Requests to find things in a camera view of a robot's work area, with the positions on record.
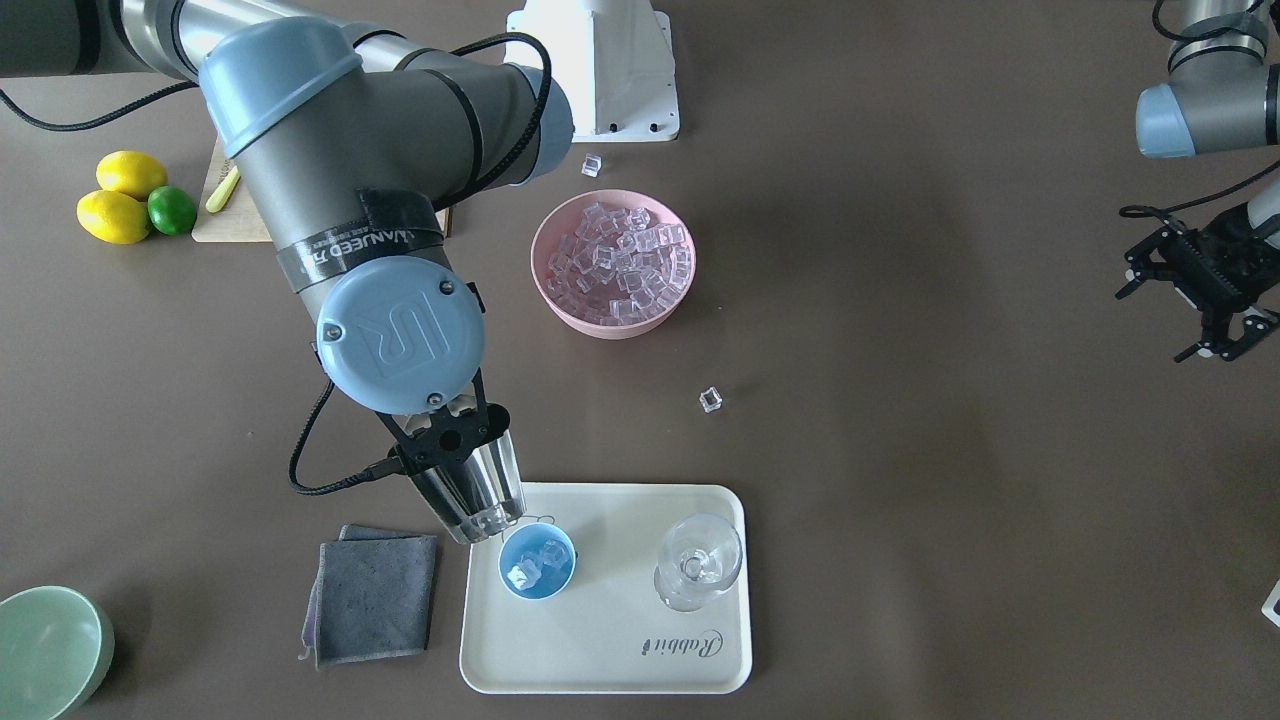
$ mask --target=blue cup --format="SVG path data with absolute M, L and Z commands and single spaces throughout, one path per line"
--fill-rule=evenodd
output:
M 498 555 L 502 584 L 525 600 L 547 600 L 564 589 L 576 565 L 573 541 L 550 523 L 517 528 Z

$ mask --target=gray cloth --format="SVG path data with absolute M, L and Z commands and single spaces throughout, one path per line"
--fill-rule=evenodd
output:
M 426 647 L 436 538 L 343 525 L 320 546 L 302 626 L 305 660 L 339 662 L 417 655 Z

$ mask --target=blue joint cover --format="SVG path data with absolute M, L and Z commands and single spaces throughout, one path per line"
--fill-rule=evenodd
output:
M 320 18 L 280 18 L 227 36 L 200 68 L 227 156 L 360 64 L 342 31 Z
M 316 354 L 352 400 L 388 415 L 457 397 L 484 355 L 480 301 L 444 265 L 412 255 L 357 265 L 316 316 Z
M 538 97 L 538 88 L 543 85 L 543 72 L 515 63 L 511 65 L 525 73 L 525 79 L 534 90 L 534 97 Z M 512 184 L 525 184 L 538 176 L 545 176 L 554 170 L 568 155 L 568 149 L 573 143 L 573 111 L 568 106 L 568 96 L 564 95 L 564 90 L 554 78 L 538 131 L 539 146 L 535 149 L 538 160 L 534 163 L 534 169 L 530 170 L 527 178 Z
M 1148 87 L 1138 97 L 1138 150 L 1147 158 L 1190 158 L 1196 142 L 1174 88 Z

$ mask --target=yellow lemon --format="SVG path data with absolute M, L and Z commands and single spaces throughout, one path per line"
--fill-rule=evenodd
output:
M 151 232 L 147 206 L 114 190 L 95 190 L 76 204 L 76 219 L 99 240 L 133 245 Z
M 146 200 L 151 191 L 168 184 L 169 173 L 159 160 L 137 150 L 116 150 L 97 163 L 97 184 Z

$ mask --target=pink bowl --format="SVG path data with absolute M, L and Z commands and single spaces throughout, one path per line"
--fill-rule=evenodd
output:
M 556 313 L 556 315 L 561 320 L 564 320 L 568 327 L 581 333 L 603 340 L 626 340 L 628 337 L 644 334 L 660 325 L 662 322 L 680 306 L 680 302 L 685 299 L 685 296 L 689 295 L 689 288 L 692 287 L 694 283 L 694 275 L 698 273 L 698 252 L 694 250 L 694 236 L 690 234 L 689 228 L 686 227 L 685 242 L 681 245 L 689 249 L 689 284 L 685 286 L 685 290 L 680 293 L 680 299 L 676 300 L 675 305 L 663 310 L 657 316 L 630 325 L 596 325 L 584 320 L 582 318 L 572 315 L 559 305 L 556 305 L 556 301 L 547 295 L 545 286 L 545 282 L 552 275 L 552 270 L 547 266 L 547 263 L 559 246 L 561 237 L 564 234 L 573 234 L 573 231 L 577 229 L 579 222 L 582 219 L 582 210 L 593 202 L 621 208 L 646 208 L 649 214 L 653 217 L 654 224 L 685 224 L 680 217 L 671 210 L 671 208 L 667 208 L 648 195 L 631 192 L 630 190 L 594 190 L 591 192 L 579 195 L 577 197 L 571 197 L 561 204 L 559 208 L 552 210 L 552 213 L 547 215 L 547 219 L 543 220 L 543 224 L 538 227 L 538 232 L 534 234 L 534 246 L 529 252 L 529 268 L 534 273 L 534 286 L 538 287 L 538 293 L 547 301 L 552 313 Z

